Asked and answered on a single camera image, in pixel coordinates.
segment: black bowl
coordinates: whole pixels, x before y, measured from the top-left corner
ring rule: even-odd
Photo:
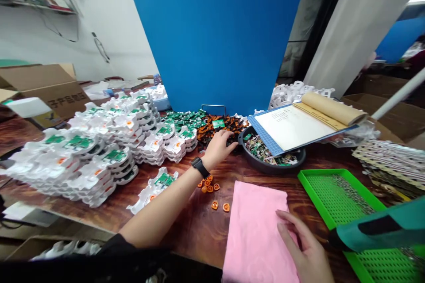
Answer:
[[[267,175],[285,175],[293,170],[298,170],[305,161],[306,152],[304,148],[300,148],[300,152],[295,153],[295,157],[297,158],[298,162],[292,166],[277,166],[261,161],[253,154],[251,154],[248,148],[245,146],[245,141],[243,139],[248,134],[257,135],[257,132],[255,131],[254,127],[249,126],[239,134],[238,142],[239,145],[243,147],[243,155],[246,157],[252,167]]]

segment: watch strap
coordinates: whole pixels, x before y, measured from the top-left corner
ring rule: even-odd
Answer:
[[[206,179],[210,175],[208,170],[204,167],[204,164],[202,163],[201,158],[196,157],[192,161],[192,166],[193,166],[193,168],[197,169],[201,173],[201,175],[204,179]]]

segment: pink cloth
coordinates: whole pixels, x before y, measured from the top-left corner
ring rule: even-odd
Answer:
[[[286,198],[283,191],[235,182],[223,283],[299,283],[277,229],[275,211],[289,211]]]

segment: wall shelf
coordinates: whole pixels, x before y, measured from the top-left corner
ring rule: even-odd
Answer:
[[[10,0],[0,1],[0,5],[7,6],[7,7],[18,7],[18,6],[26,6],[26,7],[33,7],[33,8],[35,7],[42,10],[51,10],[51,11],[60,12],[64,15],[77,15],[75,11],[55,9],[55,8],[50,8],[48,6],[43,6],[40,4],[32,4],[32,3],[21,2],[21,1],[10,1]]]

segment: green mesh tray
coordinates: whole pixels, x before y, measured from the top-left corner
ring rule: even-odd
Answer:
[[[329,229],[364,216],[359,205],[334,183],[333,174],[344,177],[376,211],[386,209],[346,169],[301,170],[298,178]],[[344,255],[362,283],[423,282],[414,262],[399,249],[368,250],[363,253],[344,252]]]

